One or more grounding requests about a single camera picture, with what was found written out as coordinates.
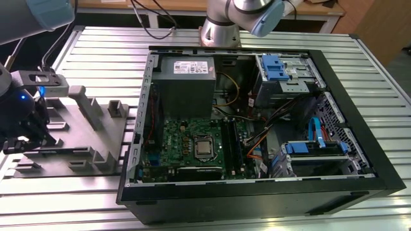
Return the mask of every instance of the motherboard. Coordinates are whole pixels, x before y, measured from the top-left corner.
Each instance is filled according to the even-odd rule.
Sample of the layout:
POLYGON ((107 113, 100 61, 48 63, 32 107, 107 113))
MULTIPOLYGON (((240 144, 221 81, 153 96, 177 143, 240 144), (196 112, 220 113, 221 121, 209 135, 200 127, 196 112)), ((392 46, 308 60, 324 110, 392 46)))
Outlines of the motherboard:
POLYGON ((147 154, 144 181, 169 181, 181 171, 187 172, 184 180, 199 171, 204 178, 215 173, 219 180, 245 179, 253 173, 243 160, 247 137, 244 120, 165 120, 161 151, 147 154))

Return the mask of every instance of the label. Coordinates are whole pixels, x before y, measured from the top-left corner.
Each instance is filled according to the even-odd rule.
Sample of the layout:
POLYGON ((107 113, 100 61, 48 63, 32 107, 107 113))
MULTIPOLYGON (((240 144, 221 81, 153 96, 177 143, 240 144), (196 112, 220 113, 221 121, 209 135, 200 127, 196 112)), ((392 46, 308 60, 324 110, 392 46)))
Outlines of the label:
POLYGON ((255 106, 255 100, 248 98, 248 106, 249 107, 253 107, 255 106))
POLYGON ((267 166, 264 165, 264 163, 261 162, 261 164, 259 165, 259 168, 263 170, 263 172, 267 174, 267 166))
POLYGON ((208 74, 207 62, 175 62, 173 63, 175 74, 208 74))

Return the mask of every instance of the metal slotted table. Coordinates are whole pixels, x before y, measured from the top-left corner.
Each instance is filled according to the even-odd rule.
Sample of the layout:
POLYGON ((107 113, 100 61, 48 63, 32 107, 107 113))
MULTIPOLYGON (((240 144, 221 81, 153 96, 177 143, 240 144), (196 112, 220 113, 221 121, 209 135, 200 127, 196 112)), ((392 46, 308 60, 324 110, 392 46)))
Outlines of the metal slotted table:
MULTIPOLYGON (((165 29, 151 29, 157 36, 165 29)), ((0 154, 0 228, 7 230, 407 230, 411 227, 410 98, 361 41, 348 35, 240 34, 243 47, 319 49, 353 100, 407 189, 371 199, 333 215, 144 226, 116 205, 119 176, 13 179, 15 159, 0 154)), ((100 104, 120 99, 131 105, 124 144, 131 142, 149 45, 199 46, 197 30, 177 30, 164 40, 140 28, 83 27, 71 34, 55 63, 71 85, 87 86, 100 104)))

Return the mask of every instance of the green motherboard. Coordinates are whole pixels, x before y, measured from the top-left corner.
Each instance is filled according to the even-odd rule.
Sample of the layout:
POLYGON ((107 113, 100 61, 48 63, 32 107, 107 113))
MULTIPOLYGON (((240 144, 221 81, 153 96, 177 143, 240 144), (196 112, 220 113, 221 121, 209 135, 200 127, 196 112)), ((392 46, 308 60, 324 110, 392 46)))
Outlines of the green motherboard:
MULTIPOLYGON (((227 152, 227 149, 224 149, 225 134, 221 131, 221 123, 221 120, 211 119, 165 120, 161 151, 148 154, 145 163, 157 167, 220 167, 224 179, 244 179, 247 173, 243 167, 236 173, 225 171, 224 150, 227 152)), ((247 122, 236 120, 233 124, 236 136, 241 141, 248 137, 247 122)), ((163 180, 165 180, 163 177, 152 179, 155 182, 163 180)))

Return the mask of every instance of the yellow cable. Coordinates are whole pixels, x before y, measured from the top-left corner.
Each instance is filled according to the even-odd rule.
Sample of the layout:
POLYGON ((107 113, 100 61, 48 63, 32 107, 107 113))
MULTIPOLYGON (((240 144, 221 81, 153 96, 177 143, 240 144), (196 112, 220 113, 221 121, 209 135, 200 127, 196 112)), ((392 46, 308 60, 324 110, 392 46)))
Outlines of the yellow cable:
POLYGON ((224 103, 224 104, 212 105, 213 107, 225 107, 225 106, 228 106, 229 104, 232 104, 232 103, 239 99, 239 96, 240 96, 240 87, 239 87, 237 83, 235 82, 235 80, 232 79, 232 77, 231 77, 228 74, 225 74, 225 73, 223 73, 223 72, 216 72, 216 74, 221 74, 223 76, 225 76, 225 77, 232 81, 233 85, 236 85, 236 88, 237 88, 236 97, 233 98, 233 100, 232 100, 231 102, 224 103))

